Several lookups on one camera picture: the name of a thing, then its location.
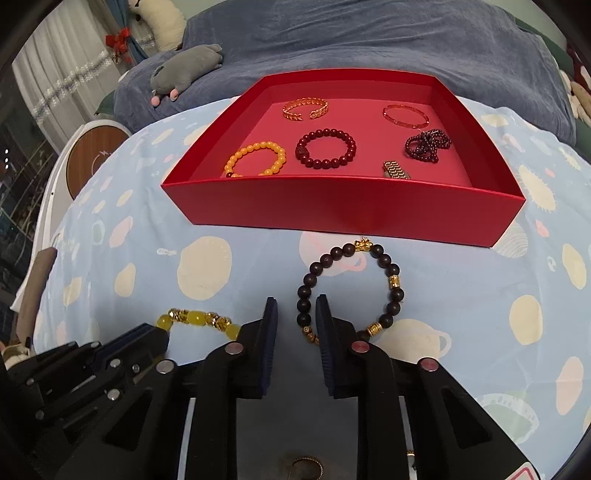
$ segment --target red ribbon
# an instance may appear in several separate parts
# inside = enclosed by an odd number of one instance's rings
[[[127,53],[127,39],[131,36],[129,32],[129,27],[123,28],[119,34],[117,35],[107,35],[105,37],[105,45],[110,47],[115,52],[115,60],[119,61],[119,59],[125,56],[125,59],[129,62],[131,59],[127,57],[125,54]]]

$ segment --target dark brown beaded bracelet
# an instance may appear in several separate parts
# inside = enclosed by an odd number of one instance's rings
[[[357,332],[359,340],[369,341],[370,337],[377,335],[385,328],[390,328],[394,323],[394,316],[400,313],[400,302],[404,298],[404,290],[400,288],[400,268],[392,263],[389,255],[384,253],[382,245],[373,244],[364,236],[355,244],[344,244],[343,248],[333,247],[329,254],[320,257],[320,261],[310,264],[310,273],[304,277],[304,284],[297,289],[299,300],[296,304],[300,312],[296,318],[297,324],[310,343],[319,344],[318,336],[312,331],[310,309],[312,304],[309,300],[312,295],[312,287],[316,285],[318,275],[321,275],[325,268],[329,268],[334,260],[340,260],[343,257],[352,257],[355,252],[369,252],[372,257],[378,259],[378,265],[386,271],[388,283],[390,286],[390,302],[386,305],[386,312],[383,313],[377,322],[369,325],[365,330]]]
[[[328,158],[324,160],[314,160],[310,157],[310,152],[306,148],[306,145],[308,142],[320,137],[340,138],[347,144],[347,153],[339,158],[333,158],[332,160],[329,160]],[[300,138],[300,141],[295,148],[295,157],[300,160],[302,165],[305,165],[308,168],[315,168],[316,170],[319,170],[320,168],[328,170],[329,168],[339,168],[341,165],[345,166],[350,161],[353,161],[356,153],[357,144],[355,143],[355,140],[353,140],[353,137],[348,133],[335,128],[325,128],[324,130],[318,129],[315,132],[310,132]]]
[[[414,148],[411,147],[413,143],[417,144]],[[407,155],[415,160],[437,163],[439,161],[437,149],[443,148],[447,150],[451,146],[452,141],[443,131],[433,129],[409,138],[404,145],[404,149]]]

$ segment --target red tray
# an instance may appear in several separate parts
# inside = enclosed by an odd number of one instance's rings
[[[310,120],[314,107],[296,109],[304,121],[287,120],[289,100],[320,97],[326,115]],[[406,103],[430,118],[453,141],[439,150],[439,163],[404,153],[417,130],[382,116],[389,103]],[[390,110],[397,119],[420,123],[411,111]],[[353,162],[330,170],[306,168],[294,156],[302,135],[336,128],[357,143]],[[273,176],[258,176],[275,160],[270,150],[250,153],[227,179],[223,168],[241,147],[273,141],[287,162]],[[313,158],[339,157],[342,140],[308,144]],[[382,164],[395,160],[412,180],[383,178]],[[372,69],[306,70],[264,77],[238,98],[189,148],[162,184],[195,224],[285,228],[397,236],[491,247],[525,202],[499,151],[462,103],[435,77]]]

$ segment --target red and white sticker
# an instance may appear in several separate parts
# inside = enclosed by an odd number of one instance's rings
[[[525,462],[506,480],[540,480],[531,463]]]

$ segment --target light blue patterned bed sheet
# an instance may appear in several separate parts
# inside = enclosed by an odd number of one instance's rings
[[[372,238],[400,265],[406,292],[399,319],[378,344],[408,361],[440,358],[549,479],[591,421],[591,168],[510,109],[462,101],[527,202],[492,249]],[[80,192],[55,240],[34,345],[107,342],[171,307],[241,324],[260,318],[273,296],[280,325],[272,383],[263,401],[239,404],[239,476],[279,478],[295,456],[314,455],[329,478],[353,479],[355,401],[328,397],[318,349],[304,341],[295,316],[309,263],[356,238],[191,225],[160,187],[230,103],[146,127]],[[338,262],[314,295],[326,293],[334,315],[365,327],[387,295],[374,263],[365,254]],[[175,324],[168,354],[196,361],[226,341],[211,327]]]

